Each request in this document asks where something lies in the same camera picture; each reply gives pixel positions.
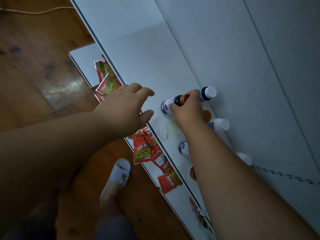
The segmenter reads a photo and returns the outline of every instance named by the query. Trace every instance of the gray pants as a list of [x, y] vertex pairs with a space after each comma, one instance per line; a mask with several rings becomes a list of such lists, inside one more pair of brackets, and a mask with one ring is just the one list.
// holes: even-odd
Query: gray pants
[[[55, 240], [57, 231], [55, 226], [46, 226], [40, 221], [24, 220], [2, 240]], [[137, 240], [131, 222], [125, 216], [116, 216], [102, 221], [96, 228], [94, 240]]]

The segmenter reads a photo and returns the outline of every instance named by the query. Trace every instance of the perforated line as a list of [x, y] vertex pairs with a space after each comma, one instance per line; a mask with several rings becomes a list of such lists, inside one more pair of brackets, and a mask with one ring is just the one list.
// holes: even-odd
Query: perforated line
[[306, 179], [306, 178], [297, 177], [297, 176], [294, 176], [294, 175], [290, 175], [290, 174], [286, 174], [286, 173], [282, 173], [282, 172], [278, 172], [278, 171], [274, 171], [274, 170], [269, 170], [269, 169], [265, 169], [265, 168], [261, 168], [261, 167], [255, 167], [255, 166], [250, 166], [250, 167], [252, 169], [264, 171], [266, 173], [272, 173], [272, 174], [276, 174], [276, 175], [279, 175], [279, 176], [282, 176], [282, 177], [287, 177], [287, 178], [290, 178], [290, 179], [295, 179], [295, 180], [298, 180], [298, 181], [301, 181], [301, 182], [305, 182], [305, 183], [309, 183], [309, 184], [320, 186], [320, 182], [318, 182], [318, 181], [313, 181], [313, 180], [309, 180], [309, 179]]

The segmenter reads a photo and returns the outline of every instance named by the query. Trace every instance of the person's left hand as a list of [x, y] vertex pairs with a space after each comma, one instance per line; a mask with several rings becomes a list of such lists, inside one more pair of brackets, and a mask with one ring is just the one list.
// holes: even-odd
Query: person's left hand
[[140, 114], [143, 103], [155, 93], [138, 83], [123, 85], [110, 92], [93, 111], [106, 123], [115, 138], [127, 137], [138, 131], [153, 116], [152, 110]]

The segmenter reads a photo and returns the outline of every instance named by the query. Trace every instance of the orange bottle cap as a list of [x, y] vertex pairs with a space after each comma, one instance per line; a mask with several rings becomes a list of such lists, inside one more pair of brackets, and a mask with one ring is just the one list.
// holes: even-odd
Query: orange bottle cap
[[180, 98], [181, 105], [184, 105], [189, 97], [190, 97], [190, 94], [182, 95]]
[[209, 110], [204, 110], [203, 111], [203, 120], [208, 123], [211, 120], [211, 113]]

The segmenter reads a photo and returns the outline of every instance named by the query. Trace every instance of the hand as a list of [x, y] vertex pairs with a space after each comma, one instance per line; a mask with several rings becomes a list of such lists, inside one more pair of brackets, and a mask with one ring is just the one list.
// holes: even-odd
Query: hand
[[182, 131], [190, 127], [190, 125], [203, 122], [203, 109], [199, 100], [199, 90], [194, 89], [186, 94], [190, 94], [190, 97], [181, 107], [176, 104], [169, 104], [169, 109], [173, 113], [174, 121]]
[[105, 120], [108, 131], [115, 138], [127, 137], [138, 131], [153, 116], [152, 110], [140, 114], [143, 103], [155, 93], [150, 88], [142, 87], [138, 83], [123, 85], [110, 92], [93, 113]]

